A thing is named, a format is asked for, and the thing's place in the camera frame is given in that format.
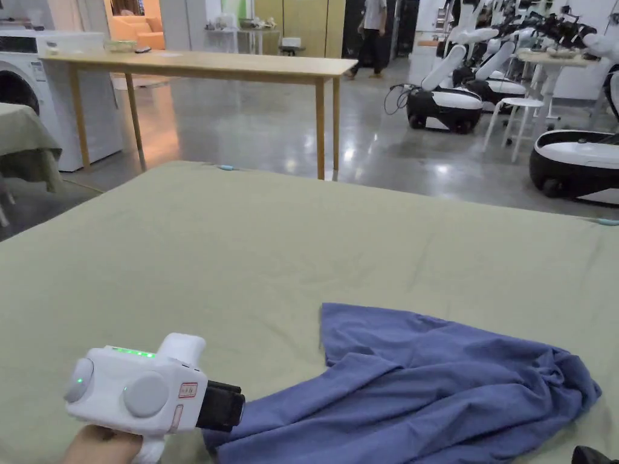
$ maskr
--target white handheld device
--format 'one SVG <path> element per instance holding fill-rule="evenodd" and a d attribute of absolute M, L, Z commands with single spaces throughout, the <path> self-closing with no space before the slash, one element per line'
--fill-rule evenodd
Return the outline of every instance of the white handheld device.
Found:
<path fill-rule="evenodd" d="M 78 360 L 64 395 L 79 420 L 143 435 L 134 463 L 155 463 L 167 434 L 194 428 L 231 431 L 243 414 L 239 387 L 209 382 L 197 366 L 206 342 L 169 334 L 157 353 L 92 348 Z"/>

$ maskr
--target washing machine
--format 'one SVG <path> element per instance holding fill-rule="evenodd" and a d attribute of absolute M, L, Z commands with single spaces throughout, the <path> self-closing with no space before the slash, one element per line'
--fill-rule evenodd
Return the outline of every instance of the washing machine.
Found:
<path fill-rule="evenodd" d="M 63 149 L 58 168 L 83 167 L 67 66 L 42 61 L 50 46 L 62 51 L 103 50 L 97 32 L 0 30 L 0 102 L 31 107 Z M 80 71 L 90 161 L 123 148 L 120 116 L 110 74 Z"/>

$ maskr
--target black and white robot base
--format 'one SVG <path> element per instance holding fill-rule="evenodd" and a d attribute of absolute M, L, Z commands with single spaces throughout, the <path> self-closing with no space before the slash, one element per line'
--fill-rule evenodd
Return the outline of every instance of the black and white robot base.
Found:
<path fill-rule="evenodd" d="M 607 132 L 546 132 L 531 153 L 531 180 L 548 197 L 619 205 L 617 143 Z"/>

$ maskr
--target wooden table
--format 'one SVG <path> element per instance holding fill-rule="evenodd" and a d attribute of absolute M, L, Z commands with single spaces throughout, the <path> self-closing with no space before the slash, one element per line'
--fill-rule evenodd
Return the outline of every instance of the wooden table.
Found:
<path fill-rule="evenodd" d="M 197 51 L 152 51 L 144 54 L 61 53 L 42 57 L 48 61 L 65 62 L 73 96 L 84 168 L 90 158 L 86 143 L 84 112 L 80 95 L 78 71 L 122 72 L 127 80 L 129 104 L 142 168 L 145 168 L 142 136 L 137 118 L 136 96 L 131 74 L 197 77 L 200 79 L 247 80 L 273 84 L 303 84 L 316 87 L 316 146 L 318 148 L 318 179 L 324 180 L 324 84 L 333 80 L 333 169 L 339 169 L 340 77 L 357 62 L 352 59 L 291 58 L 287 56 L 256 56 L 247 54 L 204 53 Z"/>

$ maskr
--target gray round button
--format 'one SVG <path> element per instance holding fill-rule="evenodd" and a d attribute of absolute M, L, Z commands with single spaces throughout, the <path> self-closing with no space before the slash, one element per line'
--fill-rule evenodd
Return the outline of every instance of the gray round button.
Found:
<path fill-rule="evenodd" d="M 157 372 L 145 372 L 125 387 L 123 399 L 133 416 L 152 417 L 168 401 L 168 386 Z"/>
<path fill-rule="evenodd" d="M 90 385 L 94 370 L 95 365 L 88 358 L 77 360 L 76 367 L 73 369 L 73 374 L 71 374 L 71 380 L 65 390 L 65 401 L 75 403 L 84 396 L 84 393 L 88 390 L 88 385 Z"/>

